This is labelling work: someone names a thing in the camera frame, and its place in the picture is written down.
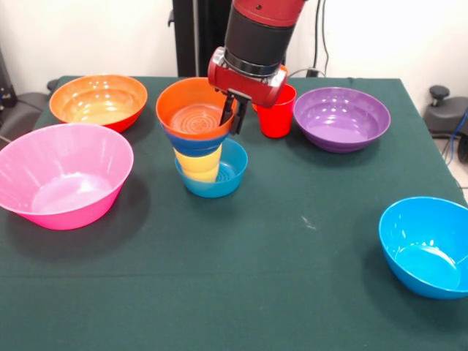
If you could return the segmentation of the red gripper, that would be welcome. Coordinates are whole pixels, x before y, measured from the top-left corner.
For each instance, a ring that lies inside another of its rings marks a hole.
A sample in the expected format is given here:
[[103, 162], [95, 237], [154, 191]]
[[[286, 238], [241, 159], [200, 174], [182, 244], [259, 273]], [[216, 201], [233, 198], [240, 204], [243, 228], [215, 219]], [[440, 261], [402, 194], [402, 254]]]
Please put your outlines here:
[[[215, 89], [227, 94], [219, 125], [224, 125], [233, 116], [230, 134], [238, 135], [249, 102], [252, 101], [253, 104], [263, 107], [272, 107], [276, 104], [287, 81], [287, 68], [280, 65], [272, 75], [255, 78], [233, 69], [227, 63], [224, 54], [223, 47], [218, 47], [214, 51], [208, 65], [208, 82]], [[233, 112], [235, 101], [237, 110]]]

